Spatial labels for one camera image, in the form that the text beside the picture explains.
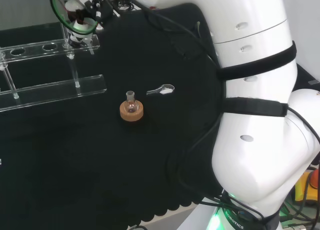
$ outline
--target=glass bottle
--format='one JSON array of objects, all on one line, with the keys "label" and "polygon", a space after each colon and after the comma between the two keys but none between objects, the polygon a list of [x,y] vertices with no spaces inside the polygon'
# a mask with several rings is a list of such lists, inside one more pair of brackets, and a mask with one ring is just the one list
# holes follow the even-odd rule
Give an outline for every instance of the glass bottle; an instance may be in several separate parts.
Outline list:
[{"label": "glass bottle", "polygon": [[135,113],[139,110],[139,104],[135,100],[135,92],[134,91],[128,91],[126,93],[126,101],[124,103],[124,110],[128,113]]}]

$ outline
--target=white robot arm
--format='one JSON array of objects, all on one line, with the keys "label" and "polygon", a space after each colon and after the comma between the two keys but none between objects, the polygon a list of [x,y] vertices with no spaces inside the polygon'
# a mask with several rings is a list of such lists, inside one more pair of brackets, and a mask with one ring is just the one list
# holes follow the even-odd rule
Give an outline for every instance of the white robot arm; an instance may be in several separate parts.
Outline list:
[{"label": "white robot arm", "polygon": [[[207,21],[222,68],[265,59],[293,44],[283,0],[136,1],[152,9],[196,4]],[[289,104],[320,134],[320,93],[309,89],[292,92],[296,79],[297,64],[293,60],[262,74],[226,81],[226,97]],[[231,196],[267,218],[279,211],[319,152],[317,139],[293,113],[286,117],[224,113],[212,168]],[[230,223],[223,209],[218,214],[225,230],[244,229]],[[277,224],[271,230],[282,227]]]}]

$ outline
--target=green wire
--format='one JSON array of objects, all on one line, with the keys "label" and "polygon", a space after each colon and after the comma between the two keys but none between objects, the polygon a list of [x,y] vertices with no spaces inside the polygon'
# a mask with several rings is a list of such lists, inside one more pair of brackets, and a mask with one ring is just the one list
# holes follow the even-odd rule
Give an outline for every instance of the green wire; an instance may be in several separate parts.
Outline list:
[{"label": "green wire", "polygon": [[54,12],[54,14],[56,15],[56,17],[59,19],[59,21],[69,30],[71,30],[72,32],[79,34],[79,35],[89,35],[91,33],[93,33],[98,25],[98,22],[95,22],[95,26],[93,26],[91,29],[87,30],[87,31],[83,31],[80,29],[76,29],[75,27],[73,27],[71,24],[69,24],[65,18],[59,13],[58,8],[57,8],[57,3],[56,0],[50,0],[51,6],[52,6],[52,10]]}]

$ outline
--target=black tablecloth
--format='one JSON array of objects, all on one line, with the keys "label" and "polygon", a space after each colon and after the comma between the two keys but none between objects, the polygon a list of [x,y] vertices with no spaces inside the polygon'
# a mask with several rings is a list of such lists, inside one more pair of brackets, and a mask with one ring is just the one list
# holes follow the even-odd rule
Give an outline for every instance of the black tablecloth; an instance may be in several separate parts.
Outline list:
[{"label": "black tablecloth", "polygon": [[[193,5],[168,14],[201,22]],[[59,24],[0,32],[0,46],[60,39]],[[217,118],[222,84],[192,39],[152,28],[135,12],[111,23],[94,56],[75,55],[79,77],[103,74],[107,92],[0,113],[0,229],[125,230],[188,206],[201,195],[168,181],[183,150]],[[17,88],[71,79],[64,55],[9,64]],[[174,94],[146,97],[172,84]],[[8,89],[0,76],[2,91]],[[138,124],[119,106],[132,90],[144,104]],[[213,131],[188,156],[183,178],[204,193],[221,191],[211,167]]]}]

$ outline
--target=red button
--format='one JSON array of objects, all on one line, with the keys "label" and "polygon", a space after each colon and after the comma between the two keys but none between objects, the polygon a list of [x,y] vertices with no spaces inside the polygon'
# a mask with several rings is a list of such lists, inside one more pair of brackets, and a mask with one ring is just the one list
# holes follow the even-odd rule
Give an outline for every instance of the red button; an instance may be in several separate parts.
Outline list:
[{"label": "red button", "polygon": [[313,188],[318,189],[318,185],[319,185],[319,183],[318,183],[319,169],[311,172],[310,174],[312,174],[311,175],[311,179],[310,179],[310,185]]}]

